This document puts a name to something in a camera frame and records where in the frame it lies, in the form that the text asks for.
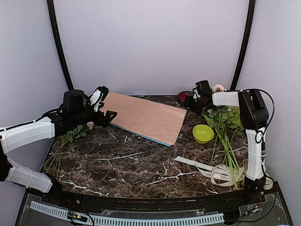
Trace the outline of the beige pink wrapping paper sheet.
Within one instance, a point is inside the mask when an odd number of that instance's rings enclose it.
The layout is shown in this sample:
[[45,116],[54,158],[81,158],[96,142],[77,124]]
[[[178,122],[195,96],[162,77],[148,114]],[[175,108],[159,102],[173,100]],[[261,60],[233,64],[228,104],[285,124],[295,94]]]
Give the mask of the beige pink wrapping paper sheet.
[[174,145],[182,128],[186,110],[150,100],[110,92],[103,111],[115,111],[111,123],[135,133]]

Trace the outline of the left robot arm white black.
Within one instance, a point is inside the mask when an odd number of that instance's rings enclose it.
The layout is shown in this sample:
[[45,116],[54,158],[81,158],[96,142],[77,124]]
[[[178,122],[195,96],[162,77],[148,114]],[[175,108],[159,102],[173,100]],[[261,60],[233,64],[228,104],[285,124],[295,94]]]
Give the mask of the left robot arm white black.
[[44,139],[52,139],[78,131],[88,122],[107,127],[117,116],[114,111],[103,113],[100,109],[109,90],[98,87],[92,95],[72,89],[65,92],[59,108],[44,113],[40,118],[0,130],[0,180],[26,188],[48,193],[48,198],[56,205],[66,202],[66,194],[59,188],[60,183],[45,173],[34,171],[8,158],[7,154],[22,146]]

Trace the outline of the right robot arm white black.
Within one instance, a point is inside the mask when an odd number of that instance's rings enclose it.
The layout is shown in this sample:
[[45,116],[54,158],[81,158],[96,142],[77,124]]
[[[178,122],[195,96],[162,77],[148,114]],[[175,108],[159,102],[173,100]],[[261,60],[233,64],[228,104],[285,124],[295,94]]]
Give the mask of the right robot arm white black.
[[[274,185],[265,167],[265,134],[272,118],[261,93],[259,89],[194,88],[182,100],[185,108],[205,118],[224,148],[224,160],[211,170],[211,182],[222,180],[221,186],[236,186],[243,181],[246,190],[240,193],[240,200],[244,204],[252,203],[258,190],[270,190]],[[248,158],[242,167],[231,146],[233,137],[240,133],[245,133],[248,144]]]

